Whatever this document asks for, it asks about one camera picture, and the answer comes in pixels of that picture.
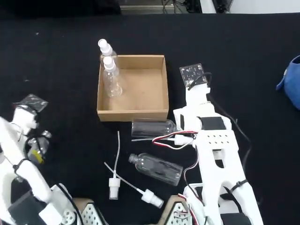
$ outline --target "white spray nozzle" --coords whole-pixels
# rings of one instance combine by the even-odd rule
[[[146,189],[145,192],[138,190],[142,194],[142,200],[146,203],[155,205],[158,208],[161,208],[164,204],[164,201],[157,197],[152,191]]]
[[[98,41],[98,46],[102,54],[105,56],[111,55],[113,52],[111,45],[105,39],[100,39]]]
[[[119,187],[121,180],[116,178],[114,175],[113,178],[109,179],[109,199],[118,200],[119,198]]]
[[[113,60],[112,57],[110,56],[105,56],[103,58],[103,64],[104,64],[104,68],[108,71],[108,72],[113,72],[116,68],[116,64]]]

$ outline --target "black fabric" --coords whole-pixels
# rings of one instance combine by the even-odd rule
[[[117,0],[0,0],[0,19],[121,14]]]
[[[144,15],[0,22],[0,114],[11,120],[13,102],[33,93],[49,101],[41,129],[52,134],[52,149],[40,170],[52,185],[62,182],[72,196],[88,197],[109,224],[156,223],[163,211],[141,201],[121,184],[119,200],[108,200],[106,161],[113,166],[117,130],[121,151],[117,171],[140,189],[166,202],[181,193],[136,171],[131,153],[147,152],[188,167],[195,150],[173,151],[150,142],[132,143],[130,123],[101,123],[96,112],[99,70],[97,42],[106,38],[119,54],[164,54],[170,113],[185,105],[179,67],[202,63],[213,75],[214,99],[238,119],[251,139],[247,179],[265,224],[297,221],[300,112],[275,86],[300,53],[299,14]],[[247,142],[236,132],[243,157]],[[200,182],[199,169],[187,173]]]

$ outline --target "circuit board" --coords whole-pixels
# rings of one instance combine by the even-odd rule
[[[204,70],[201,63],[180,67],[179,70],[186,88],[188,88],[196,79],[195,85],[207,83],[206,77],[203,76]]]

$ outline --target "clear plastic bottle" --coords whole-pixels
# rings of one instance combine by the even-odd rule
[[[110,56],[105,56],[103,58],[104,64],[104,88],[109,97],[120,96],[123,92],[119,83],[119,68],[117,68],[114,60]]]
[[[100,39],[98,41],[98,46],[100,48],[101,51],[101,55],[100,55],[100,63],[101,66],[104,65],[103,63],[103,59],[105,56],[111,56],[115,62],[115,64],[118,67],[118,55],[117,53],[113,50],[113,48],[111,47],[111,45],[105,40],[105,39]]]
[[[178,131],[171,120],[133,119],[132,137],[158,137]]]
[[[129,162],[135,164],[139,172],[174,186],[178,185],[183,170],[180,165],[164,161],[147,153],[142,153],[139,156],[131,154]]]

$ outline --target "black cable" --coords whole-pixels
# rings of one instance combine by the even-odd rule
[[[161,0],[161,5],[163,6],[163,14],[165,13],[164,0]]]
[[[16,102],[16,103],[14,103],[14,105],[16,106],[16,108],[20,107],[20,108],[24,109],[24,106],[30,108],[36,114],[36,118],[35,119],[36,119],[36,122],[39,123],[40,117],[39,117],[39,112],[38,112],[38,110],[36,110],[36,108],[34,108],[33,106],[31,106],[29,104],[22,103],[22,102]]]
[[[67,197],[67,199],[71,202],[72,206],[74,207],[74,209],[76,210],[76,213],[80,219],[81,224],[83,225],[83,218],[80,214],[80,211],[78,209],[78,207],[76,206],[75,202],[73,201],[73,199],[69,196],[69,194],[65,191],[65,189],[60,185],[60,184],[56,184],[56,186],[59,187],[59,189],[64,193],[64,195]]]
[[[171,0],[168,0],[163,6],[163,11],[165,11],[166,14],[168,14],[167,10],[166,10],[166,5],[170,2]]]
[[[217,108],[219,108],[219,110],[226,116],[226,117],[228,117],[230,120],[231,120],[231,122],[232,123],[234,123],[234,125],[236,126],[236,128],[238,129],[238,131],[244,136],[244,138],[247,140],[247,142],[248,142],[248,144],[249,144],[249,148],[248,148],[248,150],[247,150],[247,152],[246,152],[246,154],[245,154],[245,156],[244,156],[244,158],[243,158],[243,160],[242,160],[242,166],[243,166],[243,170],[244,170],[244,172],[246,171],[246,164],[247,164],[247,160],[248,160],[248,157],[249,157],[249,155],[250,155],[250,152],[251,152],[251,150],[252,150],[252,143],[251,143],[251,141],[250,141],[250,139],[247,137],[247,135],[242,131],[242,129],[239,127],[239,125],[238,125],[238,123],[236,122],[236,120],[234,120],[233,118],[232,118],[232,116],[231,115],[229,115],[214,99],[213,99],[213,97],[211,96],[211,95],[209,95],[209,97],[210,97],[210,100],[211,100],[211,102],[213,102],[213,104],[217,107]]]
[[[174,6],[176,6],[177,9],[179,9],[179,11],[180,11],[181,13],[183,13],[183,11],[182,11],[182,10],[179,8],[179,6],[177,5],[177,1],[174,2]]]
[[[194,86],[196,86],[197,81],[201,78],[205,77],[207,79],[207,86],[210,87],[211,79],[212,79],[212,74],[210,72],[203,73],[202,75],[198,76],[196,79],[193,80],[193,82],[189,85],[187,90],[191,90]]]

